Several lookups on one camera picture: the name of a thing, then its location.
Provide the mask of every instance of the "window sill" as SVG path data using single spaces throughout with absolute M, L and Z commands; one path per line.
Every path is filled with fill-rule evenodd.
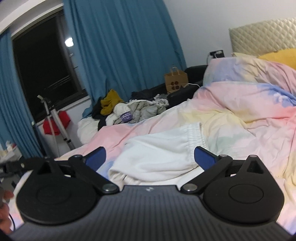
M 77 105 L 79 105 L 79 104 L 81 104 L 81 103 L 83 103 L 83 102 L 86 102 L 86 101 L 88 101 L 88 100 L 90 100 L 90 97 L 89 97 L 89 96 L 85 96 L 85 97 L 81 98 L 80 100 L 77 100 L 77 101 L 75 101 L 75 102 L 73 102 L 73 103 L 71 103 L 71 104 L 69 104 L 69 105 L 67 105 L 67 106 L 65 106 L 65 107 L 63 107 L 63 108 L 61 108 L 60 110 L 67 111 L 67 110 L 69 110 L 69 109 L 71 109 L 71 108 L 73 108 L 73 107 L 75 107 L 75 106 L 77 106 Z M 42 125 L 43 122 L 44 122 L 44 120 L 45 120 L 45 119 L 39 121 L 36 125 L 37 125 L 37 126 Z

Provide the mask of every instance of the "purple label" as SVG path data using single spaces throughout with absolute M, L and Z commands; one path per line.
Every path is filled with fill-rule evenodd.
M 132 116 L 131 112 L 128 111 L 128 112 L 125 112 L 124 114 L 122 114 L 120 116 L 120 118 L 122 119 L 123 122 L 128 122 L 133 118 L 133 116 Z

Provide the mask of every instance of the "red garment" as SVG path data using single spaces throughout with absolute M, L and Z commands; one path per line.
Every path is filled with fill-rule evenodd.
M 60 111 L 60 112 L 58 113 L 58 116 L 59 116 L 59 118 L 60 118 L 60 120 L 61 120 L 63 126 L 64 126 L 65 129 L 66 129 L 66 128 L 68 127 L 68 125 L 70 124 L 70 121 L 71 121 L 71 119 L 70 119 L 70 117 L 68 116 L 67 112 L 65 112 L 65 111 L 62 110 L 62 111 Z M 54 134 L 55 134 L 56 136 L 58 136 L 61 132 L 60 132 L 60 130 L 58 129 L 58 127 L 57 127 L 57 125 L 56 125 L 56 123 L 54 122 L 54 120 L 53 120 L 52 117 L 50 118 L 50 120 L 51 120 L 51 122 L 52 122 L 52 127 L 53 127 L 53 129 L 54 129 Z M 47 119 L 45 119 L 44 122 L 43 122 L 43 130 L 44 130 L 44 134 L 52 135 L 52 132 L 51 132 L 51 130 L 50 130 L 50 126 L 49 126 L 49 122 L 48 122 Z

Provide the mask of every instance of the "dark night window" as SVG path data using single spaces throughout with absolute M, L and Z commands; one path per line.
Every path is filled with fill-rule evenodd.
M 13 40 L 21 85 L 35 121 L 45 115 L 37 95 L 61 109 L 85 96 L 63 12 L 42 20 Z

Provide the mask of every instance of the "mustard yellow garment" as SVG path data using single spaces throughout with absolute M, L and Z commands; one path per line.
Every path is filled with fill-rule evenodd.
M 296 70 L 296 49 L 284 49 L 271 52 L 258 57 L 259 59 L 278 62 Z
M 109 115 L 113 111 L 113 108 L 118 104 L 124 102 L 117 92 L 111 89 L 106 97 L 101 100 L 101 115 Z

